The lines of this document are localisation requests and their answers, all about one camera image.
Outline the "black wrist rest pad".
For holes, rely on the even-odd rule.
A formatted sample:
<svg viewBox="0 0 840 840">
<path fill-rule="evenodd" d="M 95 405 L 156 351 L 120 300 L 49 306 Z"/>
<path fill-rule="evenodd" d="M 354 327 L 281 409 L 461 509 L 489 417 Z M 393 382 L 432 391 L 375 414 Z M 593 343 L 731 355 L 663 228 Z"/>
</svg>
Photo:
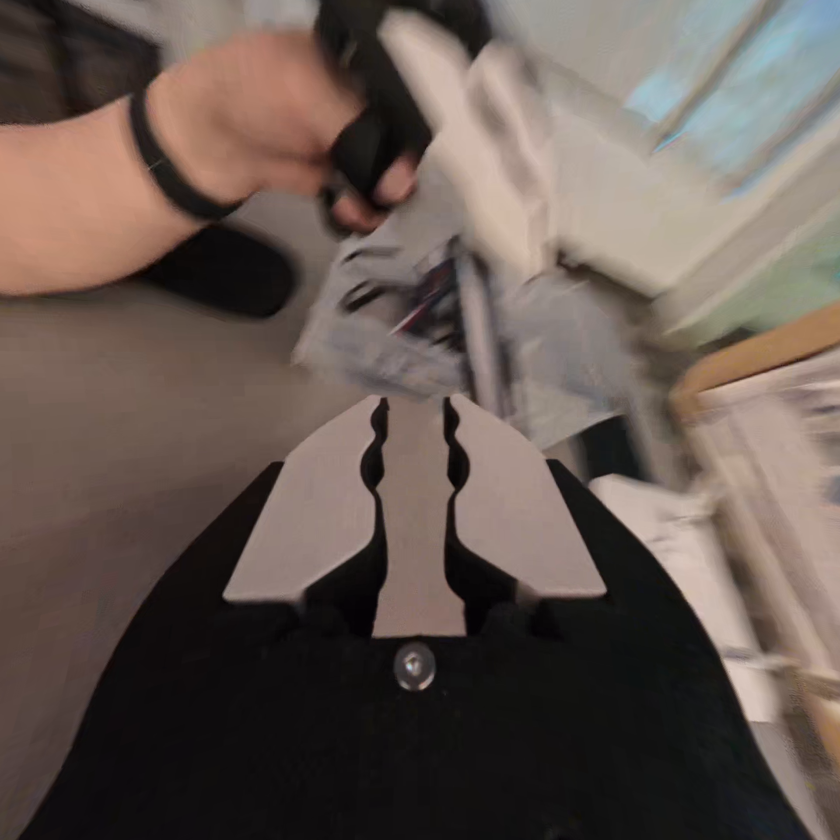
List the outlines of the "black wrist rest pad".
<svg viewBox="0 0 840 840">
<path fill-rule="evenodd" d="M 199 307 L 267 320 L 293 298 L 295 262 L 263 238 L 213 225 L 142 269 L 137 278 Z"/>
</svg>

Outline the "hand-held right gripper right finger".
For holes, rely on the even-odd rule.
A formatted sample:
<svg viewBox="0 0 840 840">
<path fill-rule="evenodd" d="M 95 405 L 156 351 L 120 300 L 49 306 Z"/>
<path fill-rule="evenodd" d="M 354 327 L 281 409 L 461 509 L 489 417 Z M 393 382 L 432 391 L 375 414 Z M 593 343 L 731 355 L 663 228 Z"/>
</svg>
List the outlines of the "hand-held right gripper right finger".
<svg viewBox="0 0 840 840">
<path fill-rule="evenodd" d="M 464 395 L 444 401 L 444 575 L 479 635 L 496 607 L 602 598 L 597 570 L 549 461 L 515 427 Z"/>
</svg>

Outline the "white metal document stand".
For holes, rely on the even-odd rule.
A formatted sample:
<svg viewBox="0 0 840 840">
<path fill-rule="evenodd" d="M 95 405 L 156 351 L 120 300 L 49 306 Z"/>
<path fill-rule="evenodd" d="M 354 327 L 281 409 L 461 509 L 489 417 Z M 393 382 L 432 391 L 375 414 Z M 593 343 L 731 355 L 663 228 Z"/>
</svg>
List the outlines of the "white metal document stand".
<svg viewBox="0 0 840 840">
<path fill-rule="evenodd" d="M 775 723 L 781 701 L 771 674 L 790 670 L 820 700 L 838 700 L 838 678 L 762 649 L 703 496 L 611 475 L 590 490 L 654 555 L 709 636 L 751 723 Z"/>
</svg>

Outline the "clear plastic bin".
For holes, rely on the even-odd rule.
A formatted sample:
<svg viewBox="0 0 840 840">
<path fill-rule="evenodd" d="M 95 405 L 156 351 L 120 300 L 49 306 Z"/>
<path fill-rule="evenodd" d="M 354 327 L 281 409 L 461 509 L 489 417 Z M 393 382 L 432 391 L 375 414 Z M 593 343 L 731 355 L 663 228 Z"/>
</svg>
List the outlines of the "clear plastic bin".
<svg viewBox="0 0 840 840">
<path fill-rule="evenodd" d="M 382 395 L 464 394 L 542 450 L 639 409 L 617 323 L 585 283 L 519 283 L 440 215 L 347 240 L 295 359 Z"/>
</svg>

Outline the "large window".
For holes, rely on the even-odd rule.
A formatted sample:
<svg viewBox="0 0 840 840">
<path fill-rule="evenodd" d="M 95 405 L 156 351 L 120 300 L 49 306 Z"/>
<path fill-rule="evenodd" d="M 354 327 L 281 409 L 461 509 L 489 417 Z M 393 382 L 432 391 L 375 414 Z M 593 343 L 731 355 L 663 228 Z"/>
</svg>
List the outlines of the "large window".
<svg viewBox="0 0 840 840">
<path fill-rule="evenodd" d="M 624 108 L 736 193 L 838 112 L 838 77 L 838 1 L 688 2 Z"/>
</svg>

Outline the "person's left forearm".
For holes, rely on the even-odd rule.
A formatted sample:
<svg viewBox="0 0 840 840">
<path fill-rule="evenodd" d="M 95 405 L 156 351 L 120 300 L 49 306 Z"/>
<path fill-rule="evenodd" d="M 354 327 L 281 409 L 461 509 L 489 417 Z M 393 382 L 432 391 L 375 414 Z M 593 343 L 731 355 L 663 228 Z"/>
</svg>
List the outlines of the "person's left forearm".
<svg viewBox="0 0 840 840">
<path fill-rule="evenodd" d="M 147 172 L 126 98 L 61 122 L 2 126 L 2 298 L 120 280 L 202 225 Z"/>
</svg>

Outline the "person's left hand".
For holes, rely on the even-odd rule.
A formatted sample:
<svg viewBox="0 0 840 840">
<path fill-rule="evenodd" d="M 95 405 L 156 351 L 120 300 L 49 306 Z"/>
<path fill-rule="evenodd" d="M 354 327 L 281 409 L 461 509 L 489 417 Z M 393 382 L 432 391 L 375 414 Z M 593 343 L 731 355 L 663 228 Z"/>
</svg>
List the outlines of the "person's left hand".
<svg viewBox="0 0 840 840">
<path fill-rule="evenodd" d="M 154 140 L 217 207 L 260 192 L 315 198 L 364 100 L 305 30 L 254 30 L 161 73 L 145 93 Z"/>
</svg>

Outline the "black wristband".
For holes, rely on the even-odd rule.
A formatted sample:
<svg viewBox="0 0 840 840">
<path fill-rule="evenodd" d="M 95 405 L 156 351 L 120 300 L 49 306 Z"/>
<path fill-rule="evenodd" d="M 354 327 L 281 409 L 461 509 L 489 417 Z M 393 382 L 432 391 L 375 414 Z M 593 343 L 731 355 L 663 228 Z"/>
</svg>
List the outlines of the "black wristband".
<svg viewBox="0 0 840 840">
<path fill-rule="evenodd" d="M 151 126 L 148 87 L 129 97 L 129 129 L 133 144 L 148 175 L 174 209 L 201 223 L 217 223 L 233 215 L 246 200 L 221 204 L 198 191 L 163 150 Z"/>
</svg>

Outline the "printed instruction sheet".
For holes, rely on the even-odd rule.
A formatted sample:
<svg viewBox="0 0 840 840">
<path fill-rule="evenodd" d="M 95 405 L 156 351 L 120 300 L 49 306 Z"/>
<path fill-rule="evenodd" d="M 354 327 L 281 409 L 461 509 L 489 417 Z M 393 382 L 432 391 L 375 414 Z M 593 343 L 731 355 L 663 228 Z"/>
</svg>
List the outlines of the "printed instruction sheet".
<svg viewBox="0 0 840 840">
<path fill-rule="evenodd" d="M 820 666 L 838 669 L 838 352 L 700 392 L 698 419 L 811 623 Z"/>
</svg>

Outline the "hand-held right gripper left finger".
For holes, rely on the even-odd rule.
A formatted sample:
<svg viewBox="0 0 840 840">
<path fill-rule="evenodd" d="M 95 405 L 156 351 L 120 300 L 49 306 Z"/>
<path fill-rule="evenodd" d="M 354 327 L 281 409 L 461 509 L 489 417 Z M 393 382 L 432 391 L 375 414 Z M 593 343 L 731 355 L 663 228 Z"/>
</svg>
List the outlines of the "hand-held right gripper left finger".
<svg viewBox="0 0 840 840">
<path fill-rule="evenodd" d="M 373 634 L 388 567 L 382 499 L 386 399 L 369 396 L 321 426 L 283 462 L 223 598 L 340 615 Z"/>
</svg>

